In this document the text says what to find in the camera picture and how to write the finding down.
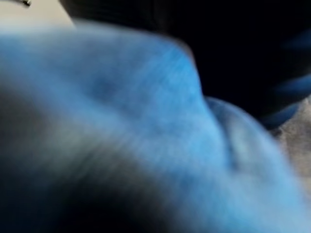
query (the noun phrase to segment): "blue cloth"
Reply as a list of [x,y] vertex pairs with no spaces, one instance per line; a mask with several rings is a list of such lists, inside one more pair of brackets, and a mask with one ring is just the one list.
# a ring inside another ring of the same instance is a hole
[[295,173],[173,41],[0,31],[0,232],[309,233]]

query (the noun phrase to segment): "white surface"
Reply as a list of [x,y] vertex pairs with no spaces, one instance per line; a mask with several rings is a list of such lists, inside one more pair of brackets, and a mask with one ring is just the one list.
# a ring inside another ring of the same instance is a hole
[[58,0],[32,0],[29,8],[14,0],[0,0],[0,23],[7,21],[72,25]]

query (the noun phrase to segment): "blue textile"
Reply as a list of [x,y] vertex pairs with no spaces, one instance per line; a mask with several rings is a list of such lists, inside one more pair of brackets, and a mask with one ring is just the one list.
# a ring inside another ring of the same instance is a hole
[[0,31],[0,232],[309,233],[295,173],[173,41]]

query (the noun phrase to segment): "black fabric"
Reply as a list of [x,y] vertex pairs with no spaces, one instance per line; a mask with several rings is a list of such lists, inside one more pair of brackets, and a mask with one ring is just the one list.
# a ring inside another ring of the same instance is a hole
[[282,47],[311,26],[309,0],[61,2],[73,17],[182,39],[193,51],[203,93],[231,102],[257,119],[306,97],[280,101],[275,88],[310,70],[310,51]]

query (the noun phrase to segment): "gray carpet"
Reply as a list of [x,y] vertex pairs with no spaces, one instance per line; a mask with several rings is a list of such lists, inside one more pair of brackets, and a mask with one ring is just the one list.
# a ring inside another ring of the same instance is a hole
[[305,185],[311,200],[311,97],[296,115],[273,132]]

